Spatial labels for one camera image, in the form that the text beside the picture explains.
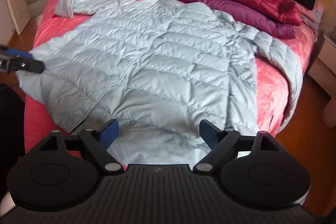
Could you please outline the light blue down jacket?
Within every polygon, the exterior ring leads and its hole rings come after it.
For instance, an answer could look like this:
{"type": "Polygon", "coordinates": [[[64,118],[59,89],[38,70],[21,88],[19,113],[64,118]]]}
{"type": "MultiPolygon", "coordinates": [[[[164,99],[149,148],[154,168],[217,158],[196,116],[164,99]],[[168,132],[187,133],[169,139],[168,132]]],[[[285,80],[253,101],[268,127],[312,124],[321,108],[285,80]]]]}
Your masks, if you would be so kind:
{"type": "Polygon", "coordinates": [[[296,107],[297,55],[204,3],[59,0],[55,14],[88,19],[34,48],[45,70],[19,71],[19,85],[67,132],[116,119],[120,134],[108,151],[123,164],[195,165],[210,151],[203,119],[256,135],[256,55],[284,73],[296,107]]]}

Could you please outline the folded purple down jacket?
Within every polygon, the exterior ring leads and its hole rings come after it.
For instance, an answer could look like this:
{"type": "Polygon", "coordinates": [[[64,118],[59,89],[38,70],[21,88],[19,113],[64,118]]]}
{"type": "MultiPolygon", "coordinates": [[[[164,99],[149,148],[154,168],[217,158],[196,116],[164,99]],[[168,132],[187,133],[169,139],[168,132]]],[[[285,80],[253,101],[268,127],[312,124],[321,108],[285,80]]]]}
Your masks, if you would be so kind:
{"type": "Polygon", "coordinates": [[[233,16],[234,20],[256,27],[276,38],[294,39],[296,37],[294,26],[276,23],[262,13],[230,0],[181,0],[186,3],[202,2],[209,8],[224,11],[233,16]]]}

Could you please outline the white bedside table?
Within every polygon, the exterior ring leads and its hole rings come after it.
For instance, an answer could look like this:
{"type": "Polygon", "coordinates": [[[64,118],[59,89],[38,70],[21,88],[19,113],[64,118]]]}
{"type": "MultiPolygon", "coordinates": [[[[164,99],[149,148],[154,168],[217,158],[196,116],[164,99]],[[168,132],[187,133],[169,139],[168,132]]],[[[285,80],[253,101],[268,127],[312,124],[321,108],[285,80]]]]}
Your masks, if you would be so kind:
{"type": "Polygon", "coordinates": [[[335,97],[335,41],[327,33],[321,34],[318,38],[313,59],[309,65],[308,75],[329,96],[335,97]]]}

